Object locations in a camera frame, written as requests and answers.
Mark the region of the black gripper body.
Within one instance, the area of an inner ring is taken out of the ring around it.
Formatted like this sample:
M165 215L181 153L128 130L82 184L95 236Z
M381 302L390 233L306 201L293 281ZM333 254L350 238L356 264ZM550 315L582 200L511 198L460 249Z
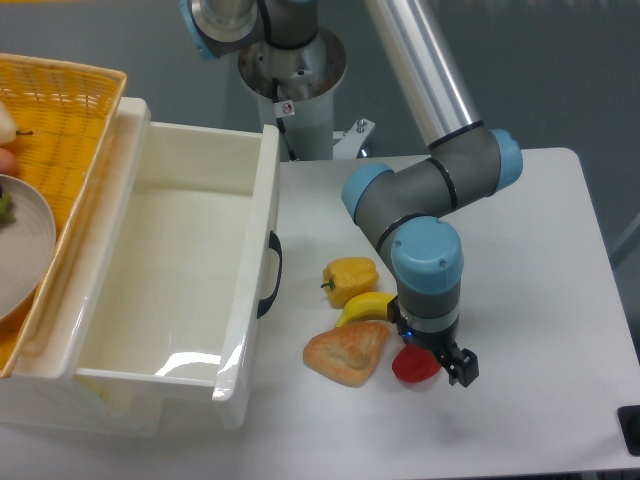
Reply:
M399 335L405 343L410 343L423 350L429 350L434 357L444 366L450 364L454 358L455 337L459 321L444 330L427 333L413 329L406 322L399 323Z

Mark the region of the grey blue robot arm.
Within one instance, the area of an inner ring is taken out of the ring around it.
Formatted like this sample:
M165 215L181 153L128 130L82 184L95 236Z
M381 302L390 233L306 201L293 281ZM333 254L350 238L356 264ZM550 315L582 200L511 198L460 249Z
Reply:
M476 355L456 343L464 256L444 217L512 185L518 143L486 128L425 1L366 5L428 148L401 171L380 163L346 180L342 202L393 275L388 314L403 341L430 351L451 384L470 385ZM242 81L291 161L336 158L332 95L346 53L318 21L314 1L184 1L181 14L204 58L238 57Z

